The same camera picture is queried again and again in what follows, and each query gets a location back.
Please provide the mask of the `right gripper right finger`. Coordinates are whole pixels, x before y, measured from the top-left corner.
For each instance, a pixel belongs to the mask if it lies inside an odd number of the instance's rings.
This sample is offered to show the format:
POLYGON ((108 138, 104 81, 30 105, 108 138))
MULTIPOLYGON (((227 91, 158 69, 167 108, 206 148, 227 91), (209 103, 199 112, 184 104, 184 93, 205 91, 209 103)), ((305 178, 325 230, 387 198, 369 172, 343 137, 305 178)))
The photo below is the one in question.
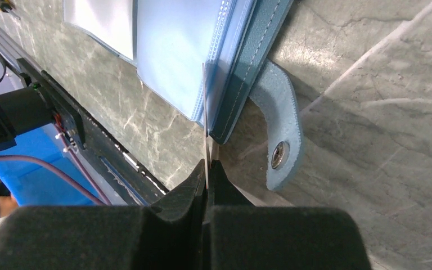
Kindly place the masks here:
POLYGON ((255 206, 220 161, 209 172, 203 269, 370 269, 359 228, 327 207, 255 206))

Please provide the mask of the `blue plastic bin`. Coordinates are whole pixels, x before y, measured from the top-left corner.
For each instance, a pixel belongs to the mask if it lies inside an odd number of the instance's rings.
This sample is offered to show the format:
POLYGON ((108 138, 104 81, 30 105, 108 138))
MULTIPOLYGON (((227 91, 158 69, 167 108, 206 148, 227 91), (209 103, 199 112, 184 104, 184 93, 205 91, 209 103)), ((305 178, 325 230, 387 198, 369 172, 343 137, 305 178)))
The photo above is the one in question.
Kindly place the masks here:
MULTIPOLYGON (((21 134, 16 146, 0 151, 4 155, 26 155, 44 160, 59 168, 95 197, 98 193, 61 151, 57 130, 52 124, 21 134)), ((94 202, 48 169, 26 161, 0 161, 0 179, 20 206, 25 205, 93 205, 94 202)))

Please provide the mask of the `blue leather card holder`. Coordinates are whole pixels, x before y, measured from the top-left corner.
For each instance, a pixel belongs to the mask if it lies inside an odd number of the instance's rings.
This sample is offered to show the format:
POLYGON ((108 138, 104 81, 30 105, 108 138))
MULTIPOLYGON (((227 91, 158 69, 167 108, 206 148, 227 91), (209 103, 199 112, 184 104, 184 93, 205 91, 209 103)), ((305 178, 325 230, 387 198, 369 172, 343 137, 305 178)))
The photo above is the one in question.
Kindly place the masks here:
POLYGON ((228 141, 247 99, 267 124, 266 186, 283 188, 302 160, 293 84, 268 59, 292 1, 64 1, 64 22, 136 68, 142 84, 228 141))

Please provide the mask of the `single gold credit card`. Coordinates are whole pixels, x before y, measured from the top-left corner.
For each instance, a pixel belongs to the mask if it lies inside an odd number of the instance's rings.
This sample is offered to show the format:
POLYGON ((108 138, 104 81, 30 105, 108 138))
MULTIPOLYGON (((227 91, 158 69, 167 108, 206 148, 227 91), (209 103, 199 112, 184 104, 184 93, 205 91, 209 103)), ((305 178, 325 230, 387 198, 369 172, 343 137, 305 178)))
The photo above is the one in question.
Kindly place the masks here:
POLYGON ((203 149, 204 149, 204 161, 205 161, 205 187, 209 188, 209 168, 210 168, 210 152, 208 145, 208 115, 207 115, 207 75, 206 75, 206 67, 205 63, 202 63, 202 93, 203 93, 203 149))

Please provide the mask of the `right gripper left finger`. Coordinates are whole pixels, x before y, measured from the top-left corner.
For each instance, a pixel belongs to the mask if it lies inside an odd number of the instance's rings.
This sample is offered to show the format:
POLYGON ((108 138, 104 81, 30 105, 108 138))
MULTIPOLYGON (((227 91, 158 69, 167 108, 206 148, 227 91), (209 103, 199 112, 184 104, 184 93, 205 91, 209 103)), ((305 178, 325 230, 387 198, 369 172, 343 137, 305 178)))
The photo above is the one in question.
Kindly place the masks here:
POLYGON ((149 206, 27 206, 0 224, 0 269, 194 269, 205 165, 149 206))

